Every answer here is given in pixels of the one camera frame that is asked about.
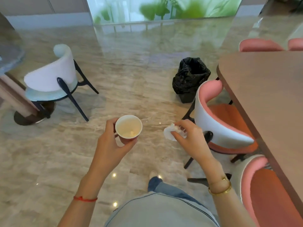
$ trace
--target black trash bag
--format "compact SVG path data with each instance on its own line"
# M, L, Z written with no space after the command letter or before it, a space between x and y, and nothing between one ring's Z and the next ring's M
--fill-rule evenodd
M208 80L210 73L199 57L181 60L178 73L172 80L172 87L182 103L191 103L194 100L199 86Z

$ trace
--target crumpled tissue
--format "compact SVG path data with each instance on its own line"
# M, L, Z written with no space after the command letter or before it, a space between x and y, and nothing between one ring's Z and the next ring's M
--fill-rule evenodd
M163 131L164 137L169 140L176 141L176 139L171 134L172 131L179 133L183 138L187 137L187 132L182 131L179 126L175 126L175 124L173 123L164 129Z

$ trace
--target white baseboard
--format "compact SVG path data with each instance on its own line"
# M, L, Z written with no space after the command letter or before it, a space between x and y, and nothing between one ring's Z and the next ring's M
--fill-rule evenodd
M6 16L15 29L39 29L92 25L89 13Z
M236 17L242 16L258 16L264 5L241 5L238 9Z

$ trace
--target table base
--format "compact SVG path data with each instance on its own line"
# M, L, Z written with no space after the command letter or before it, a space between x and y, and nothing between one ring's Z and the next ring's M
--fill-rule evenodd
M41 103L41 105L51 115L55 110L56 103L48 101L48 102ZM16 111L14 114L15 123L17 123L18 125L21 125L21 126L29 126L29 125L37 124L37 123L43 121L44 119L46 119L46 117L41 113L41 111L38 111L37 116L30 115L28 117L24 117L18 111Z

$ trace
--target blue jeans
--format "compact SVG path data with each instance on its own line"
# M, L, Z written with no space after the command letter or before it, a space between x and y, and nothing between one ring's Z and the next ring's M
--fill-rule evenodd
M158 178L157 176L155 176L149 180L149 186L148 186L147 190L149 192L153 191L156 193L166 194L168 196L175 197L175 198L183 198L183 199L186 199L191 202L196 202L197 204L203 206L200 202L198 202L192 196L185 193L183 190L164 183L163 180Z

